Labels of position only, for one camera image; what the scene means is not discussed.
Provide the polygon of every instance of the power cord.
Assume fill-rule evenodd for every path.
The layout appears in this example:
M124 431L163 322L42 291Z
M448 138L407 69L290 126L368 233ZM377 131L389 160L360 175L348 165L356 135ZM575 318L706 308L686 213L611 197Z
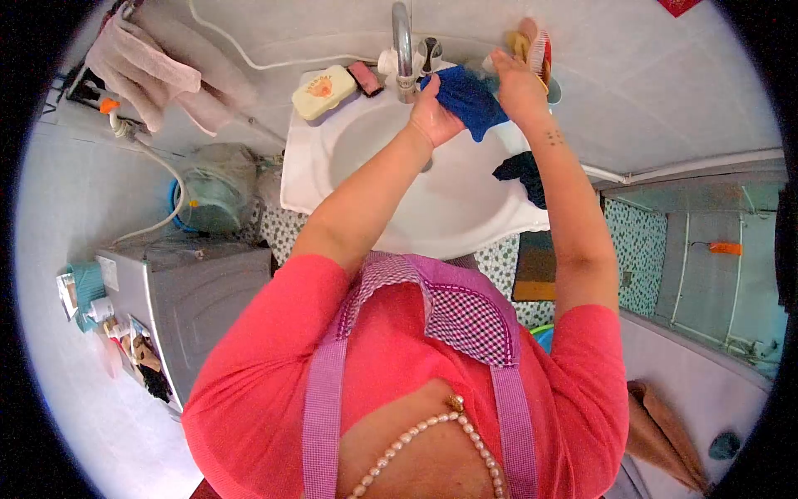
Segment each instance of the power cord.
M374 64L377 63L377 59L374 59L374 58L371 58L371 57L361 57L359 55L353 55L351 53L342 53L342 54L339 54L339 55L334 55L334 56L329 56L329 57L320 57L318 59L304 59L304 60L301 60L301 61L275 62L274 64L258 65L258 64L255 64L252 61L252 59L249 58L247 53L244 52L244 49L241 47L241 45L239 45L239 43L235 40L235 38L233 38L228 32L226 32L225 30L222 30L221 28L219 28L217 25L213 24L212 22L209 22L209 21L206 21L205 19L202 19L200 17L200 15L197 14L197 10L194 7L194 0L186 0L186 2L188 4L188 9L192 12L192 17L194 18L195 21L197 21L198 24L200 24L202 26L205 26L206 28L208 28L210 30L214 30L216 33L218 33L218 34L222 35L223 37L225 37L230 43L233 44L235 49L239 51L239 53L241 54L241 57L243 57L243 60L246 61L247 64L252 69L257 69L258 71L263 71L265 69L272 69L272 68L280 68L280 67L287 66L287 65L310 64L311 62L333 61L335 59L356 59L358 61L363 61L363 62L371 62L371 63L374 63Z

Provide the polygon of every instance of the red paper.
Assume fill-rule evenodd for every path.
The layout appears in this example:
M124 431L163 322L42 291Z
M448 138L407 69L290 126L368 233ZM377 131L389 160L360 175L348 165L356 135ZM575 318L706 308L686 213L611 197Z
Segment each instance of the red paper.
M692 9L701 0L659 0L675 18Z

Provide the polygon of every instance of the purple checkered apron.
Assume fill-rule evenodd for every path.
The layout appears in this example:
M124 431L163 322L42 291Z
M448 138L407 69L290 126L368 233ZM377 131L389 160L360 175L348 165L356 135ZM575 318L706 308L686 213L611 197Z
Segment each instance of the purple checkered apron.
M372 251L310 362L302 421L302 479L307 499L335 497L346 343L367 299L382 286L421 288L425 335L491 368L504 472L513 497L537 497L535 437L518 362L516 311L477 270L418 255Z

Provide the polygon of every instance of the tile floor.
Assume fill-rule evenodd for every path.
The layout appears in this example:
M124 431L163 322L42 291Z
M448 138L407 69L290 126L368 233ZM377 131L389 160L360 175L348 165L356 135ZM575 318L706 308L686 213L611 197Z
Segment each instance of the tile floor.
M282 158L272 156L264 164L265 168L279 168ZM257 213L253 215L254 222L257 216ZM621 306L650 316L654 313L654 304L657 302L662 261L665 258L666 218L610 200L606 202L606 218L618 252L620 268L635 272L632 285L621 290ZM306 221L307 215L284 210L276 200L265 203L259 238L269 242L280 265L286 262L297 234ZM243 236L254 239L255 226L253 224ZM476 253L480 271L508 299L511 297L516 274L518 245L519 235L515 234ZM554 319L553 302L512 304L518 312L519 322L527 328L542 326Z

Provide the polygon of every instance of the orange valve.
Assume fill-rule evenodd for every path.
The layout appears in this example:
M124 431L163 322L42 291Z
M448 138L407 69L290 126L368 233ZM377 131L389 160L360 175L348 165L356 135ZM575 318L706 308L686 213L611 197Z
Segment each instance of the orange valve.
M106 97L100 103L100 112L103 114L108 114L111 112L112 109L116 109L118 107L119 107L119 102Z

